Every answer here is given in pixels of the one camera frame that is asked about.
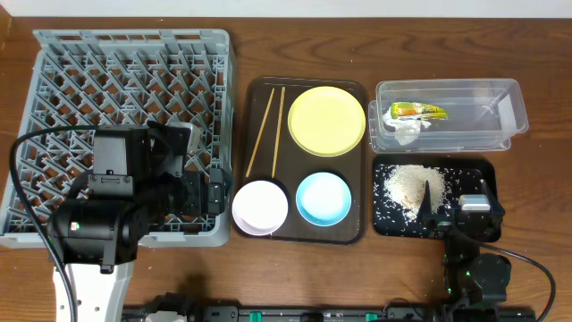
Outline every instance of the wooden surface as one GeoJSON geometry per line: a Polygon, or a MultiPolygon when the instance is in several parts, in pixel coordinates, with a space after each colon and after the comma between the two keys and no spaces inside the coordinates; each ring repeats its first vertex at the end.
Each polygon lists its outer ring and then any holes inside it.
{"type": "MultiPolygon", "coordinates": [[[[510,150],[486,154],[507,209],[497,245],[549,268],[558,294],[548,320],[572,318],[572,21],[17,18],[1,25],[7,30],[0,32],[0,182],[39,49],[33,29],[228,30],[239,62],[235,130],[245,125],[247,85],[261,75],[350,79],[362,83],[370,99],[375,85],[386,80],[516,79],[530,130],[513,139],[510,150]]],[[[369,218],[366,237],[351,247],[252,240],[232,232],[215,249],[140,249],[126,302],[143,303],[164,292],[306,306],[446,296],[442,242],[382,237],[369,218]]],[[[547,279],[511,261],[508,304],[530,305],[540,314],[547,279]]],[[[45,250],[0,249],[0,320],[54,320],[52,269],[45,250]]]]}

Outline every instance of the black tray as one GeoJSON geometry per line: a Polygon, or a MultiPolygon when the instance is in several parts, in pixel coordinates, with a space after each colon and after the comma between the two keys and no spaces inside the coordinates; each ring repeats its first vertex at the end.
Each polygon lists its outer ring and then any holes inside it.
{"type": "Polygon", "coordinates": [[[241,157],[239,187],[256,180],[269,180],[277,183],[288,198],[289,210],[284,224],[274,233],[266,236],[252,236],[235,229],[247,237],[293,242],[320,242],[348,245],[363,237],[366,229],[367,180],[366,152],[367,133],[360,143],[350,152],[338,157],[317,157],[300,148],[290,136],[288,130],[288,112],[294,100],[303,92],[318,86],[333,86],[344,89],[353,95],[359,103],[366,106],[366,91],[360,84],[341,80],[304,80],[291,78],[262,77],[254,80],[248,87],[245,115],[245,131],[241,136],[241,157]],[[276,162],[276,173],[271,180],[274,141],[282,86],[286,88],[282,111],[280,147],[276,162]],[[266,110],[266,104],[272,88],[275,88],[273,102],[266,119],[262,138],[258,145],[250,176],[245,177],[248,162],[257,140],[258,130],[266,110]],[[296,189],[310,174],[330,172],[339,175],[349,186],[353,203],[348,215],[338,224],[330,227],[318,227],[310,224],[296,208],[296,189]]]}
{"type": "MultiPolygon", "coordinates": [[[[445,199],[452,207],[458,205],[458,198],[466,193],[480,194],[481,183],[484,179],[497,197],[496,180],[492,164],[483,158],[451,158],[412,155],[381,155],[374,159],[374,229],[385,236],[428,238],[429,231],[418,222],[406,223],[403,207],[395,204],[384,196],[384,180],[395,165],[423,165],[439,169],[445,174],[445,181],[451,185],[451,193],[445,199]]],[[[439,207],[438,213],[445,214],[444,206],[439,207]]],[[[496,242],[501,237],[501,229],[487,236],[487,242],[496,242]]]]}

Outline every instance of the white background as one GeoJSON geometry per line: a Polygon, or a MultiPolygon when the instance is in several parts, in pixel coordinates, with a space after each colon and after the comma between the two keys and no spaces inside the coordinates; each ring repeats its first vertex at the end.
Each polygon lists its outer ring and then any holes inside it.
{"type": "Polygon", "coordinates": [[[572,18],[572,0],[0,0],[12,16],[572,18]]]}

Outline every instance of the chopstick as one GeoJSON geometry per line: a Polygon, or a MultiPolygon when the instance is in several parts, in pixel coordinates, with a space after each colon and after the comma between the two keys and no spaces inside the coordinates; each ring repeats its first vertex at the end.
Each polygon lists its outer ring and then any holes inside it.
{"type": "Polygon", "coordinates": [[[250,175],[250,169],[252,168],[252,164],[254,163],[254,157],[257,154],[258,143],[260,143],[260,138],[262,137],[262,130],[265,128],[266,117],[268,116],[268,111],[270,111],[270,105],[272,103],[272,97],[273,96],[274,96],[274,89],[272,89],[272,92],[270,93],[270,98],[268,98],[268,105],[266,106],[265,115],[262,118],[262,124],[260,124],[260,130],[258,130],[257,142],[254,145],[254,150],[252,151],[252,156],[250,157],[250,163],[248,164],[247,178],[250,175]]]}
{"type": "Polygon", "coordinates": [[[284,107],[284,93],[286,88],[282,87],[282,93],[280,95],[280,111],[278,112],[278,127],[276,129],[276,142],[274,143],[274,161],[272,163],[272,177],[274,178],[274,173],[276,172],[276,158],[278,157],[278,144],[280,142],[280,128],[282,125],[282,108],[284,107]]]}

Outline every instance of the white rice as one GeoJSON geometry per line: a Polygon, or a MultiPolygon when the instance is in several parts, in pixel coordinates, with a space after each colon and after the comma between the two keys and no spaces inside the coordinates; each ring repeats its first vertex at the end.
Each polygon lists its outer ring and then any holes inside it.
{"type": "Polygon", "coordinates": [[[385,180],[385,196],[404,208],[406,222],[417,219],[425,194],[425,181],[429,182],[431,191],[431,211],[436,213],[443,205],[445,194],[450,192],[444,174],[437,169],[424,168],[422,165],[397,165],[389,179],[385,180]]]}

